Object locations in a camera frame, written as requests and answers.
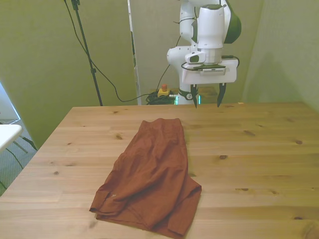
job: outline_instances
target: wood knot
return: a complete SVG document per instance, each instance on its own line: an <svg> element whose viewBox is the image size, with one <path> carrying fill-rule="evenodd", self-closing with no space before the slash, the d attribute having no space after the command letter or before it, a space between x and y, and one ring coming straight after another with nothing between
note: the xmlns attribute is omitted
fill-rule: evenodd
<svg viewBox="0 0 319 239"><path fill-rule="evenodd" d="M122 136L120 136L119 134L116 135L116 138L119 139L119 140L123 139Z"/></svg>
<svg viewBox="0 0 319 239"><path fill-rule="evenodd" d="M76 164L75 163L69 163L69 164L67 164L66 166L67 167L74 167Z"/></svg>
<svg viewBox="0 0 319 239"><path fill-rule="evenodd" d="M292 118L287 118L287 121L290 123L294 123L295 121Z"/></svg>
<svg viewBox="0 0 319 239"><path fill-rule="evenodd" d="M248 188L236 188L236 191L245 191L247 192L249 189Z"/></svg>
<svg viewBox="0 0 319 239"><path fill-rule="evenodd" d="M92 222L90 222L89 228L92 229L93 227L96 226L97 223L98 223L98 221L92 221Z"/></svg>
<svg viewBox="0 0 319 239"><path fill-rule="evenodd" d="M270 190L270 192L274 195L277 195L278 193L275 190Z"/></svg>
<svg viewBox="0 0 319 239"><path fill-rule="evenodd" d="M228 158L227 155L221 155L221 156L219 156L219 159L226 159L226 158Z"/></svg>
<svg viewBox="0 0 319 239"><path fill-rule="evenodd" d="M244 133L249 135L249 136L256 136L253 132L251 132L249 130L244 130Z"/></svg>

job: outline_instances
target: wood tabletop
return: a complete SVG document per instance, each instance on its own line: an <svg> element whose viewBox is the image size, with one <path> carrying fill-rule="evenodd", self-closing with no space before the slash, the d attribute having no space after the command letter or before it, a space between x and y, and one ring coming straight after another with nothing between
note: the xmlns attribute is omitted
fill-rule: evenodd
<svg viewBox="0 0 319 239"><path fill-rule="evenodd" d="M304 104L73 108L0 197L1 239L163 239L89 207L143 120L180 118L202 196L187 239L318 239L319 115Z"/></svg>

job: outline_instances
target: yellow base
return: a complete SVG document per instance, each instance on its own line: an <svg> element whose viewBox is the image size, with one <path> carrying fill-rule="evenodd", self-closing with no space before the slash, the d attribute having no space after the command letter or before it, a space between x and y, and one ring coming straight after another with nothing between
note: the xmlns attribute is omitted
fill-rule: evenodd
<svg viewBox="0 0 319 239"><path fill-rule="evenodd" d="M160 96L168 96L169 93L170 93L169 89L167 89L167 91L163 91L162 89L160 89L159 92L158 92L158 97L160 97Z"/></svg>

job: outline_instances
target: green wall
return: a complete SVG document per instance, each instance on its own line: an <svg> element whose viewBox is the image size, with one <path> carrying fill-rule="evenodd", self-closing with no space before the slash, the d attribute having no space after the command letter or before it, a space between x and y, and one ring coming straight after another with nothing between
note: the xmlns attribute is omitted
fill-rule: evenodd
<svg viewBox="0 0 319 239"><path fill-rule="evenodd" d="M92 59L122 98L136 97L127 0L81 0L79 9ZM40 147L72 107L99 105L88 59L63 0L0 0L0 23L0 81ZM97 77L104 105L121 105Z"/></svg>
<svg viewBox="0 0 319 239"><path fill-rule="evenodd" d="M319 111L319 1L266 0L245 102L305 102Z"/></svg>

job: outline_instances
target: wall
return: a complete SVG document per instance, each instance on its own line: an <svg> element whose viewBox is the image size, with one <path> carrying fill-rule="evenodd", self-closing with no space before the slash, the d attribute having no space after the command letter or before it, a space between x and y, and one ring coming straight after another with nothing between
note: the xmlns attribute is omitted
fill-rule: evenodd
<svg viewBox="0 0 319 239"><path fill-rule="evenodd" d="M267 0L245 102L303 101L319 111L319 1Z"/></svg>
<svg viewBox="0 0 319 239"><path fill-rule="evenodd" d="M123 99L136 97L127 0L81 0L79 9L92 59ZM63 0L0 0L0 22L0 81L40 147L72 107L99 105L88 59ZM97 77L104 105L121 105Z"/></svg>
<svg viewBox="0 0 319 239"><path fill-rule="evenodd" d="M231 45L224 46L225 55L240 58L238 80L229 84L224 102L238 102L244 88L249 61L260 20L263 0L230 0L242 21L242 34ZM177 0L132 0L134 42L141 94L157 87L161 75L168 66L166 53L175 47L179 37L180 1ZM179 45L189 45L181 40ZM173 67L167 71L162 83L178 88L178 74Z"/></svg>
<svg viewBox="0 0 319 239"><path fill-rule="evenodd" d="M0 121L3 119L17 120L18 116L16 115L11 101L0 82Z"/></svg>

